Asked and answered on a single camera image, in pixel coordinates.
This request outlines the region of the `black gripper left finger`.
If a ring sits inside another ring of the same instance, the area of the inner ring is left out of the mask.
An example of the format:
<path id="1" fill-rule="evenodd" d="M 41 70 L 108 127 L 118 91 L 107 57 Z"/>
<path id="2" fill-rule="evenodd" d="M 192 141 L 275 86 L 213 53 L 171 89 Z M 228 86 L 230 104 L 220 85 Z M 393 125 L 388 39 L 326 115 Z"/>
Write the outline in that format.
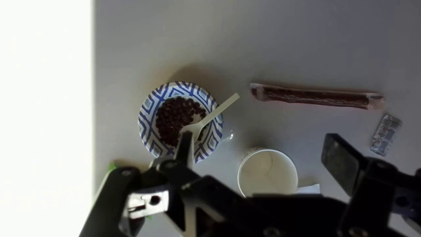
<path id="1" fill-rule="evenodd" d="M 217 210 L 224 186 L 192 169 L 195 139 L 180 136 L 172 157 L 158 158 L 145 172 L 116 168 L 101 185 L 79 237 L 137 237 L 145 220 L 163 214 L 184 237 L 229 237 Z"/>

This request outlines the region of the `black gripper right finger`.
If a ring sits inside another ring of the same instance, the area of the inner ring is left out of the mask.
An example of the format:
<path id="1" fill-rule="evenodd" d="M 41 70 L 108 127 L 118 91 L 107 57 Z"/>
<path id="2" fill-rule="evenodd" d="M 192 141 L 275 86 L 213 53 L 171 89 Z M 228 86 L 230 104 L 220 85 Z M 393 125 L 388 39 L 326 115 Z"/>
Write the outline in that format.
<path id="1" fill-rule="evenodd" d="M 418 173 L 408 176 L 389 162 L 364 157 L 337 133 L 325 136 L 321 162 L 350 197 L 338 226 L 341 237 L 404 237 L 389 227 L 392 214 L 420 231 Z"/>

